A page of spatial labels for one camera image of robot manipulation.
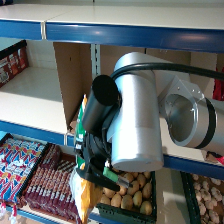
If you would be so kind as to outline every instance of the robotic arm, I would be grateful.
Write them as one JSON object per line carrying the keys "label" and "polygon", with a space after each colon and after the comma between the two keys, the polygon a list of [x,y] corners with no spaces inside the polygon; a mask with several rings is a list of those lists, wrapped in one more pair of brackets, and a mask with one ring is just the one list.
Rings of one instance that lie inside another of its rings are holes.
{"label": "robotic arm", "polygon": [[223,75],[130,53],[119,59],[110,77],[94,79],[82,121],[85,169],[77,169],[82,178],[118,191],[116,181],[105,175],[106,161],[128,172],[162,168],[159,114],[175,144],[224,156],[224,104],[205,98],[183,72]]}

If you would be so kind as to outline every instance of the product box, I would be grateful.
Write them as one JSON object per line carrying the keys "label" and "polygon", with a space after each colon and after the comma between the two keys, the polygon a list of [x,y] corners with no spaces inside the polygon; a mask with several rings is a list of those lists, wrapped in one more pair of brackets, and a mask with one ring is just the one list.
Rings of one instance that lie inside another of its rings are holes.
{"label": "product box", "polygon": [[15,139],[6,134],[0,141],[0,202],[26,205],[22,192],[42,160],[47,145]]}
{"label": "product box", "polygon": [[196,174],[180,173],[191,223],[222,223],[224,182]]}
{"label": "product box", "polygon": [[34,211],[71,223],[79,223],[69,186],[76,158],[62,152],[58,153],[59,149],[59,146],[50,144],[36,173],[23,192],[23,197]]}
{"label": "product box", "polygon": [[0,51],[0,88],[28,67],[25,40]]}
{"label": "product box", "polygon": [[131,210],[121,209],[113,207],[107,204],[99,203],[97,208],[99,209],[100,216],[107,219],[111,219],[122,223],[141,223],[141,224],[152,224],[156,223],[157,220],[157,204],[156,204],[156,178],[155,172],[151,172],[151,177],[146,183],[152,184],[152,192],[149,199],[143,199],[144,201],[150,201],[152,205],[152,213],[150,215],[141,214],[139,209],[134,207]]}

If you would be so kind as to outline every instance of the silver cylindrical motor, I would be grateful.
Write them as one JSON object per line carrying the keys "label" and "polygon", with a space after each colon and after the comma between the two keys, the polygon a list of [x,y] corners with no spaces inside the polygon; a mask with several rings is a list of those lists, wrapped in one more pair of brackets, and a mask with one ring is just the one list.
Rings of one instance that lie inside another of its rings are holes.
{"label": "silver cylindrical motor", "polygon": [[154,74],[138,71],[116,79],[122,106],[111,125],[113,167],[129,172],[162,168],[163,154]]}

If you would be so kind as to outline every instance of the metal shelf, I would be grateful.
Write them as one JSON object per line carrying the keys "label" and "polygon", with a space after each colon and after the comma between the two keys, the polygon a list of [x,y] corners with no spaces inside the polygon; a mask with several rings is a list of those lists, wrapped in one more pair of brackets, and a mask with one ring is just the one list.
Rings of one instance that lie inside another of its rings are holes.
{"label": "metal shelf", "polygon": [[48,40],[224,52],[224,4],[95,3],[46,22]]}
{"label": "metal shelf", "polygon": [[46,30],[50,41],[224,52],[223,30],[52,22],[46,23]]}

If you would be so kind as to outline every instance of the shelving unit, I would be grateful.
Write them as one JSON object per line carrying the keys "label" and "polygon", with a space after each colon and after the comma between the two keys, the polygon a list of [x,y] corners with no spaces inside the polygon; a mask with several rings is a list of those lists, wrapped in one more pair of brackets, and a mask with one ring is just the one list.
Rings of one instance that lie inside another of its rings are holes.
{"label": "shelving unit", "polygon": [[[66,5],[36,2],[39,4],[0,7],[0,37],[224,53],[223,3],[152,2],[128,3],[127,6],[127,3],[98,0],[95,3],[67,1]],[[35,67],[24,70],[0,89],[0,105],[1,130],[74,146],[74,136],[67,134],[57,70]],[[160,124],[165,167],[224,179],[223,166],[205,162],[200,150],[176,146],[169,137],[165,120],[160,119]],[[166,170],[165,173],[171,178],[169,173],[172,172]],[[165,177],[160,171],[158,176]],[[183,208],[184,212],[177,217],[184,217],[185,222],[187,208],[183,206],[182,193],[177,196],[170,191],[163,196],[164,202],[175,201],[175,211]],[[158,223],[171,223],[170,216],[164,218],[169,208],[161,209],[165,215],[158,213]],[[97,213],[90,217],[100,221]]]}

